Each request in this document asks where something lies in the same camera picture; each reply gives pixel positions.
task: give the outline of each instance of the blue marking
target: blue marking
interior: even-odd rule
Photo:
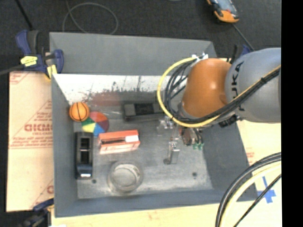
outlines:
[[[266,179],[265,179],[265,177],[262,177],[262,178],[263,178],[265,188],[267,188],[268,184],[266,182]],[[260,196],[262,192],[263,191],[258,191],[258,196]],[[270,189],[267,193],[265,193],[263,198],[266,199],[267,203],[272,203],[273,202],[272,197],[276,197],[276,193],[273,189]]]

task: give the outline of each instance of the cable bundle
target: cable bundle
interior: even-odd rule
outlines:
[[[270,71],[267,75],[260,78],[258,81],[256,81],[253,85],[251,85],[249,88],[244,90],[242,93],[240,93],[237,97],[235,97],[231,102],[229,102],[224,107],[214,111],[213,113],[206,115],[201,118],[197,119],[190,119],[186,118],[178,112],[176,112],[172,106],[171,106],[171,100],[178,94],[180,91],[182,91],[185,86],[180,88],[176,93],[172,95],[172,92],[174,89],[176,89],[181,82],[183,82],[187,75],[184,76],[185,70],[192,65],[193,63],[197,62],[199,58],[198,57],[189,57],[183,60],[180,60],[176,62],[175,64],[171,65],[162,75],[160,78],[160,81],[158,83],[157,88],[157,99],[159,102],[160,107],[164,111],[164,113],[175,123],[189,128],[201,128],[203,126],[208,125],[211,122],[214,122],[215,120],[219,120],[220,118],[224,117],[225,115],[231,113],[234,111],[239,105],[241,105],[243,102],[245,102],[250,96],[252,96],[260,87],[262,87],[264,84],[269,82],[271,79],[275,78],[279,75],[281,65]],[[165,97],[164,101],[162,101],[161,98],[161,86],[165,79],[165,77],[175,68],[180,66],[176,71],[171,75],[168,84],[165,89]]]
[[[281,167],[282,154],[281,152],[275,153],[273,155],[267,156],[256,163],[252,164],[247,168],[243,173],[241,173],[234,182],[229,186],[225,194],[223,195],[216,216],[215,227],[224,226],[224,216],[227,215],[228,210],[231,208],[231,205],[237,201],[237,199],[243,194],[243,192],[250,187],[257,179],[264,176],[266,173],[272,172]],[[248,180],[253,172],[260,170]],[[268,187],[262,192],[261,195],[253,202],[253,204],[247,209],[243,216],[236,222],[234,227],[236,227],[248,213],[260,202],[263,196],[268,192],[268,190],[276,184],[276,182],[282,177],[282,174],[278,175],[276,179],[268,185]]]

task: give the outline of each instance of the orange device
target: orange device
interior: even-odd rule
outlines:
[[[230,67],[218,58],[199,61],[189,72],[182,109],[193,117],[204,117],[225,106],[224,82]]]
[[[138,130],[116,131],[99,134],[100,154],[136,150],[140,145]]]
[[[239,15],[232,0],[206,0],[213,7],[216,17],[226,23],[239,21]]]

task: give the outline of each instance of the black floor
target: black floor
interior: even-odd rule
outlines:
[[[72,14],[89,33],[139,35],[209,40],[219,57],[231,56],[234,46],[246,44],[254,50],[281,47],[282,0],[233,0],[240,20],[236,28],[218,23],[205,0],[68,0],[70,8],[81,3]],[[62,31],[67,14],[65,0],[20,0],[33,27],[42,32],[42,43],[48,49],[48,33]],[[0,0],[0,70],[18,65],[21,51],[15,35],[29,29],[15,0]],[[81,31],[67,18],[65,31]],[[29,213],[3,213],[8,145],[8,76],[0,76],[0,227],[15,226]]]

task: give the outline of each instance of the blue clamp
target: blue clamp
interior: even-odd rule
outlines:
[[[43,53],[38,53],[36,49],[38,34],[39,31],[37,30],[22,30],[16,35],[17,46],[24,54],[23,59],[27,60],[27,58],[30,58],[26,62],[22,62],[21,60],[21,63],[23,70],[41,71],[50,78],[51,75],[49,74],[48,68],[52,65],[48,65],[46,61],[52,60],[52,64],[55,65],[57,73],[61,73],[64,64],[63,51],[57,49],[47,56],[43,55]]]

